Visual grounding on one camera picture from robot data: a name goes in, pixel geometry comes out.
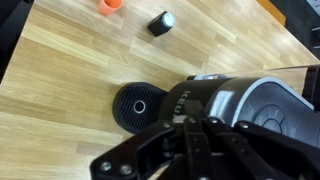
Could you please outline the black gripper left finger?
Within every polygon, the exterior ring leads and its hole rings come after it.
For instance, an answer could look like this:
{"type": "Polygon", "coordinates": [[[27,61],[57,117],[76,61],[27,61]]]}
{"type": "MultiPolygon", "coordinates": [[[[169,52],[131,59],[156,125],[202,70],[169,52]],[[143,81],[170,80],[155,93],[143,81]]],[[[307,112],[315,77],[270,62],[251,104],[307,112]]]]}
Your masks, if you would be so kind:
{"type": "Polygon", "coordinates": [[[187,180],[183,130],[179,123],[154,123],[94,159],[91,179],[148,180],[167,166],[157,180],[187,180]]]}

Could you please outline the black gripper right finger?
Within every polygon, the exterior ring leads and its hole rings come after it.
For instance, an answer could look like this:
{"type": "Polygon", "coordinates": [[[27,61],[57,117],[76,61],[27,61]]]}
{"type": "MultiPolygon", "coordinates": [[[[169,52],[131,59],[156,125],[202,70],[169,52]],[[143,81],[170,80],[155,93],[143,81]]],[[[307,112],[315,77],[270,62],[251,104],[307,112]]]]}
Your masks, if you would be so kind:
{"type": "Polygon", "coordinates": [[[198,101],[184,109],[190,178],[320,180],[318,148],[246,121],[229,127],[207,116],[198,101]]]}

